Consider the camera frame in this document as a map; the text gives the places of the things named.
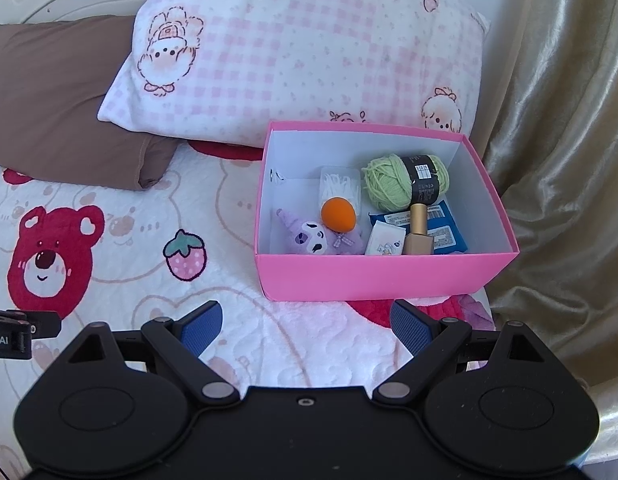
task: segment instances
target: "blue tissue pack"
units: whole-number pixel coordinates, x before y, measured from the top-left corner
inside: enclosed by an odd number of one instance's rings
[[[398,225],[407,229],[409,234],[409,211],[401,213],[389,213],[384,215],[369,215],[371,225],[376,222]],[[449,207],[444,200],[427,208],[427,234],[433,236],[434,254],[464,253],[467,244],[455,225],[454,218],[449,212]]]

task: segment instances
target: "blue gripper pad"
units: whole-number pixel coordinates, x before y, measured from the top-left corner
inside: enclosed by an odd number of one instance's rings
[[[415,310],[413,305],[404,300],[394,301],[389,312],[391,330],[411,355],[416,356],[438,335],[438,333],[434,333],[434,327],[437,323],[433,319],[431,320],[432,323],[429,324],[425,320],[419,319],[406,306],[401,304],[403,302]]]
[[[202,352],[218,337],[223,327],[223,310],[220,303],[214,303],[210,308],[197,314],[198,309],[183,317],[182,331],[179,339],[182,345],[193,355],[199,357]]]

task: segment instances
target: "orange ball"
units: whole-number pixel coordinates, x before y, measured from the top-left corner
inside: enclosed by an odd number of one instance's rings
[[[344,198],[335,196],[324,203],[320,212],[325,227],[337,233],[348,233],[356,226],[353,205]]]

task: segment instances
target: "brown folded fabric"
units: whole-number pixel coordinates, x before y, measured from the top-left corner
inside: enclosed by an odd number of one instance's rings
[[[0,25],[0,165],[38,180],[153,186],[178,139],[97,119],[131,51],[133,16]]]

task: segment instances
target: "gold curtain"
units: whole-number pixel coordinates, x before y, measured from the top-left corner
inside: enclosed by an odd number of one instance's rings
[[[589,384],[618,458],[618,0],[533,0],[484,157],[520,244],[490,284]]]

